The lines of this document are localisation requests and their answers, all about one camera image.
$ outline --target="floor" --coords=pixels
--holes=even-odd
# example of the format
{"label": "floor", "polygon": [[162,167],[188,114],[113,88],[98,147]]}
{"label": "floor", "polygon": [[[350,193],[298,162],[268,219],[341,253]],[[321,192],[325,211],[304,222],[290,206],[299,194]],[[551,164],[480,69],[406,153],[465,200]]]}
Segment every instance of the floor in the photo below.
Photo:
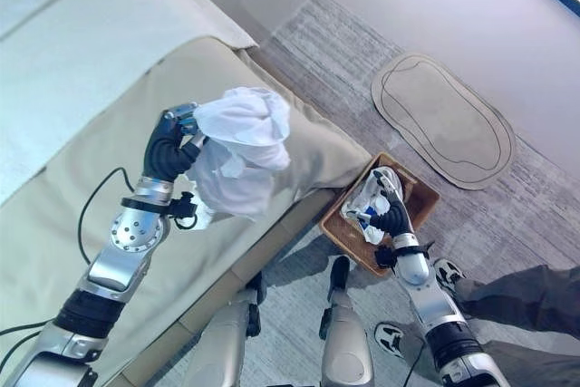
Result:
{"label": "floor", "polygon": [[[258,41],[306,0],[213,0]],[[337,0],[446,64],[514,131],[580,179],[580,17],[556,0]]]}

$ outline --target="robotic arm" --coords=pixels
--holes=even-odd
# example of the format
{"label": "robotic arm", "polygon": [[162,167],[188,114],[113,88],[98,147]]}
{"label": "robotic arm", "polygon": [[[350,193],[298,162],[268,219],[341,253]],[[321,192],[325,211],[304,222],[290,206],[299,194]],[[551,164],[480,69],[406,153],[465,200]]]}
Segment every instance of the robotic arm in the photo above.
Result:
{"label": "robotic arm", "polygon": [[[206,137],[185,104],[164,111],[145,151],[134,195],[123,198],[109,243],[88,266],[56,318],[8,379],[7,387],[90,387],[97,360],[124,306],[145,276],[151,256],[169,233],[169,216],[191,217],[191,194],[171,199],[175,178],[195,162]],[[191,138],[183,145],[185,135]]]}
{"label": "robotic arm", "polygon": [[420,247],[394,186],[380,172],[375,171],[374,176],[384,189],[382,194],[389,200],[390,209],[380,216],[357,213],[356,217],[391,235],[394,249],[379,249],[375,253],[377,263],[392,268],[409,295],[443,385],[509,387],[498,366],[469,330],[455,302],[439,287],[435,270],[427,261],[427,249]]}

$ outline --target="black cable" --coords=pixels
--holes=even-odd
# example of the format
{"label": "black cable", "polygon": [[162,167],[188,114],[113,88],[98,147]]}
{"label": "black cable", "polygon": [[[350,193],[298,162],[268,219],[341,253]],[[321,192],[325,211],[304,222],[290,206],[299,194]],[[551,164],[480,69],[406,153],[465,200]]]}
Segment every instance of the black cable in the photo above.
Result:
{"label": "black cable", "polygon": [[6,328],[5,330],[0,331],[0,335],[10,334],[20,330],[30,330],[31,328],[38,328],[39,326],[44,326],[45,324],[48,324],[52,320],[53,319],[49,319],[48,321],[39,322],[37,324],[18,325],[13,326],[12,328]]}
{"label": "black cable", "polygon": [[198,215],[194,214],[193,215],[193,224],[191,224],[190,226],[182,226],[179,222],[177,218],[173,218],[173,222],[175,222],[175,226],[177,228],[179,228],[180,230],[191,230],[193,227],[195,227],[198,223]]}
{"label": "black cable", "polygon": [[84,247],[82,246],[82,219],[84,218],[84,214],[87,211],[87,208],[89,207],[89,205],[91,204],[92,199],[94,198],[95,195],[97,195],[97,192],[99,192],[99,189],[101,189],[102,186],[107,181],[109,181],[109,179],[117,171],[122,171],[123,177],[125,178],[125,184],[127,185],[127,188],[129,188],[129,190],[131,192],[135,192],[135,189],[133,189],[133,186],[131,186],[131,183],[129,182],[129,176],[127,175],[127,171],[125,170],[125,168],[123,168],[123,167],[117,167],[113,171],[111,171],[107,175],[107,177],[105,177],[103,179],[103,181],[101,183],[99,183],[99,186],[97,186],[97,188],[92,192],[92,194],[89,197],[89,199],[87,199],[87,202],[84,203],[84,206],[82,207],[81,215],[79,216],[79,222],[78,222],[77,227],[76,227],[76,239],[77,239],[77,242],[79,244],[79,251],[81,251],[81,256],[82,256],[82,258],[84,259],[84,261],[86,262],[87,265],[89,265],[91,263],[91,260],[89,260],[89,258],[87,257],[86,253],[84,252]]}
{"label": "black cable", "polygon": [[[97,186],[97,188],[92,192],[92,194],[89,196],[89,199],[87,199],[87,202],[84,203],[84,206],[82,207],[82,211],[81,211],[81,215],[79,216],[79,222],[77,224],[77,228],[76,228],[76,236],[77,236],[77,241],[79,244],[79,251],[81,251],[81,256],[84,259],[84,261],[87,263],[87,265],[89,265],[91,263],[91,260],[89,260],[89,258],[87,257],[86,253],[84,252],[84,247],[82,246],[82,220],[84,218],[84,214],[87,211],[87,208],[89,207],[89,205],[91,204],[92,199],[94,198],[95,195],[97,195],[97,193],[99,192],[99,190],[103,187],[103,185],[109,181],[109,179],[117,172],[117,171],[122,171],[123,173],[123,178],[125,179],[125,185],[127,185],[127,188],[129,188],[129,190],[131,192],[134,192],[135,189],[133,188],[133,186],[131,185],[131,183],[129,182],[129,176],[127,175],[127,170],[123,167],[117,167],[115,168],[113,171],[111,171],[107,177],[105,177],[101,183],[99,183],[99,186]],[[6,328],[5,330],[0,331],[0,336],[5,335],[5,334],[10,334],[10,333],[14,333],[16,331],[21,331],[21,330],[28,330],[31,328],[38,328],[41,326],[44,326],[45,324],[48,324],[49,322],[51,322],[53,319],[49,319],[48,321],[44,321],[44,322],[39,322],[36,324],[26,324],[26,325],[18,325],[18,326],[13,326],[11,328]],[[27,340],[32,339],[33,337],[36,337],[38,334],[40,333],[40,331],[37,331],[36,333],[32,333],[27,335],[24,339],[22,339],[20,342],[18,342],[17,344],[15,344],[12,349],[10,349],[10,351],[8,351],[8,353],[5,355],[4,359],[2,360],[2,362],[0,363],[0,372],[2,372],[2,370],[4,369],[4,366],[6,365],[6,363],[8,362],[8,359],[12,356],[12,354],[15,352],[15,350],[18,348],[18,346],[20,346],[21,344],[23,344],[24,342],[26,342]]]}
{"label": "black cable", "polygon": [[402,387],[407,387],[407,382],[409,382],[411,374],[413,373],[413,371],[415,370],[415,366],[419,362],[421,354],[423,353],[423,349],[425,349],[425,342],[423,342],[423,345],[420,347],[419,355],[417,355],[417,358],[415,359],[415,363],[413,363],[413,365],[409,369],[409,373],[407,373],[407,378],[405,379],[405,383],[402,385]]}
{"label": "black cable", "polygon": [[4,369],[4,366],[6,366],[8,359],[12,356],[13,353],[15,353],[16,349],[18,349],[18,346],[20,346],[22,343],[32,339],[33,337],[36,337],[38,334],[40,334],[40,331],[37,331],[36,333],[32,333],[32,334],[27,335],[24,339],[20,340],[17,344],[15,344],[10,349],[10,351],[8,351],[8,353],[6,354],[6,356],[2,359],[2,362],[0,363],[0,373],[2,373],[2,370]]}

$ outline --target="gray carpet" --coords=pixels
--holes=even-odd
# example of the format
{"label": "gray carpet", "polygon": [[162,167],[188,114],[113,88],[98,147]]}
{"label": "gray carpet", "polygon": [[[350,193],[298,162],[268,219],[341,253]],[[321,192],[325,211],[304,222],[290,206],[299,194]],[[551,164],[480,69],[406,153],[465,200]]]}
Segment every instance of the gray carpet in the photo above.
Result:
{"label": "gray carpet", "polygon": [[[538,264],[567,268],[580,263],[580,183],[518,137],[510,172],[493,186],[466,191],[450,185],[372,103],[372,78],[401,49],[334,0],[309,0],[260,51],[285,84],[369,152],[387,150],[441,194],[418,234],[423,243],[436,241],[434,256],[453,258],[469,276],[483,281]],[[313,227],[266,267],[262,333],[246,344],[243,387],[318,383],[323,343],[317,330],[326,308],[330,265],[338,254]],[[411,322],[407,299],[391,278],[376,279],[353,268],[350,295],[369,336],[381,320]],[[484,321],[471,325],[483,342],[493,338],[554,351],[561,339],[559,334],[529,333]],[[371,349],[376,385],[402,385],[406,364],[383,354],[373,341]],[[188,350],[150,385],[180,386]],[[409,385],[434,384],[414,375]]]}

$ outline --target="oval mat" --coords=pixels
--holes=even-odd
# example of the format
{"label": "oval mat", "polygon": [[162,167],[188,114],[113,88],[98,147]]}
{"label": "oval mat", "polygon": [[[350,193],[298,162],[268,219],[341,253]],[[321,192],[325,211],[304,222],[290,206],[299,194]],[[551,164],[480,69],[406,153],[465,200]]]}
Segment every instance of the oval mat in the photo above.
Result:
{"label": "oval mat", "polygon": [[508,169],[516,143],[509,123],[431,58],[394,58],[372,81],[372,99],[382,117],[460,188],[483,189]]}

